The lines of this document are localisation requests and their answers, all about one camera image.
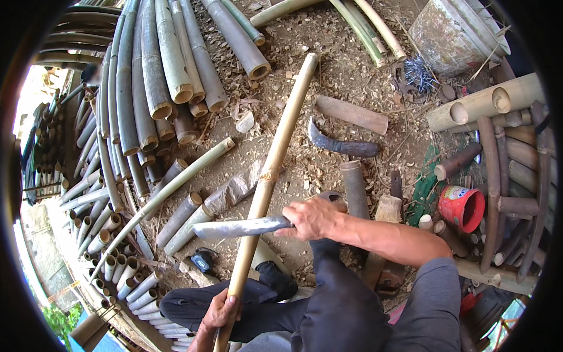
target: dirt ground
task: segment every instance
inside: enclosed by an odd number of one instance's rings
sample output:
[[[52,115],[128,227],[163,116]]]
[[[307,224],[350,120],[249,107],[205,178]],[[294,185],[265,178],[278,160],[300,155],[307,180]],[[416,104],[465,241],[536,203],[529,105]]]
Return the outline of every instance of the dirt ground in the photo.
[[[267,1],[241,0],[234,3],[248,17],[268,7]],[[263,8],[251,11],[247,9],[251,3],[259,3]],[[426,1],[423,0],[385,0],[373,3],[409,56],[414,55],[415,52],[396,18],[405,28],[409,28],[418,15],[419,8],[425,3]],[[280,108],[283,104],[280,102],[287,101],[294,84],[292,77],[298,73],[309,52],[319,55],[319,69],[312,79],[298,125],[293,133],[284,161],[285,172],[276,185],[269,215],[280,214],[282,208],[291,201],[304,200],[325,190],[344,192],[338,166],[351,158],[313,146],[306,133],[310,117],[313,117],[323,134],[331,138],[364,140],[379,144],[381,151],[375,158],[361,160],[365,167],[364,176],[372,216],[375,214],[379,197],[389,193],[391,171],[401,172],[403,197],[407,204],[412,197],[414,184],[428,146],[435,144],[440,154],[449,156],[459,145],[459,140],[456,139],[469,138],[465,133],[453,137],[449,133],[432,133],[428,129],[424,112],[439,101],[437,92],[429,94],[426,101],[421,104],[412,103],[412,97],[409,96],[401,98],[392,84],[389,66],[380,70],[374,67],[355,33],[328,2],[284,16],[263,28],[266,44],[260,47],[260,50],[271,64],[272,72],[259,81],[250,82],[201,3],[198,2],[194,6],[203,27],[202,32],[208,49],[213,61],[218,65],[219,76],[230,97],[230,104],[220,113],[207,114],[197,120],[198,128],[204,131],[199,145],[190,144],[187,147],[174,145],[172,152],[164,157],[163,162],[166,167],[175,158],[193,162],[219,141],[231,137],[236,147],[187,183],[190,191],[199,192],[203,198],[268,151],[283,112],[283,108]],[[392,62],[393,58],[388,56],[387,60]],[[467,77],[457,80],[441,79],[440,82],[455,86],[456,82],[462,82],[464,79]],[[315,95],[318,94],[387,115],[389,117],[387,133],[381,136],[314,112],[313,103]],[[235,129],[235,120],[247,110],[252,111],[256,124],[248,133],[242,134]],[[155,236],[183,201],[185,195],[186,193],[182,193],[171,197],[151,221],[141,223],[155,257],[160,262],[169,262],[169,260],[160,248],[156,248]],[[138,201],[141,205],[144,203],[144,200]],[[248,197],[230,211],[221,214],[217,220],[245,219],[251,201],[252,197]],[[312,254],[307,243],[294,239],[274,238],[271,234],[265,234],[263,239],[283,260],[299,285],[314,286],[314,283],[310,282],[313,280],[306,279],[307,274],[312,273]],[[177,261],[181,261],[184,257],[193,254],[198,247],[208,247],[219,253],[216,272],[221,280],[229,279],[236,257],[236,240],[204,241],[196,237],[174,257]],[[342,259],[353,270],[361,270],[361,258],[358,258],[355,251],[350,248],[342,251]],[[386,310],[408,296],[415,273],[416,270],[408,269],[407,280],[397,298],[384,302]],[[169,270],[167,284],[171,288],[195,285],[186,274],[178,273],[173,269]]]

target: person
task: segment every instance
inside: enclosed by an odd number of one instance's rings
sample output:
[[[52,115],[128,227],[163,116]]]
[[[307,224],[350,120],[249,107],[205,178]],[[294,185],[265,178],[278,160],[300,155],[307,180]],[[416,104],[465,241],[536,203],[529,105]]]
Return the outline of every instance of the person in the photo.
[[[274,289],[274,280],[262,274],[264,267],[258,267],[259,281],[247,280],[242,304],[227,296],[228,281],[173,290],[161,301],[160,310],[196,333],[188,351],[212,351],[216,331],[235,314],[230,341],[246,343],[241,352],[460,350],[458,271],[440,237],[339,213],[321,198],[293,202],[283,215],[295,228],[275,235],[307,240],[311,246],[317,284],[311,297],[275,303],[287,298],[292,288]],[[340,243],[419,268],[394,326],[388,324],[378,296],[339,259]],[[269,270],[278,274],[271,266]]]

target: red can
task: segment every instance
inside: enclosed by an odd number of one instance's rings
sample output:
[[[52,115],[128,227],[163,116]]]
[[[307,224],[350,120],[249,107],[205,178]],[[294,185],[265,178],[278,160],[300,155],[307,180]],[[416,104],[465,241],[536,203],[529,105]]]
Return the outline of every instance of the red can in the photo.
[[[485,196],[479,189],[447,186],[438,202],[440,214],[466,233],[473,232],[485,213]]]

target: man's right hand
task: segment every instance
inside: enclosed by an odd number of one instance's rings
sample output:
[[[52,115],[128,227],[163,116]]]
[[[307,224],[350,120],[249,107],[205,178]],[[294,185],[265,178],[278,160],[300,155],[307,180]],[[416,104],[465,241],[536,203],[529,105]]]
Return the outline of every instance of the man's right hand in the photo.
[[[305,202],[292,202],[284,207],[282,214],[295,228],[280,229],[277,237],[293,237],[302,241],[330,238],[346,216],[328,200],[315,197]]]

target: forearm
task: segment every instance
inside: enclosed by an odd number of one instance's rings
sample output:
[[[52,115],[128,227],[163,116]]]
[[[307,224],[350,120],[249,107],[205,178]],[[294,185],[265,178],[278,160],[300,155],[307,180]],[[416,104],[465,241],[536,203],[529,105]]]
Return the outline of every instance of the forearm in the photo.
[[[452,251],[440,237],[419,228],[340,214],[328,237],[363,248],[398,264],[420,267]]]
[[[195,338],[186,352],[211,352],[213,351],[213,337],[217,329],[208,328],[202,322],[199,326]]]

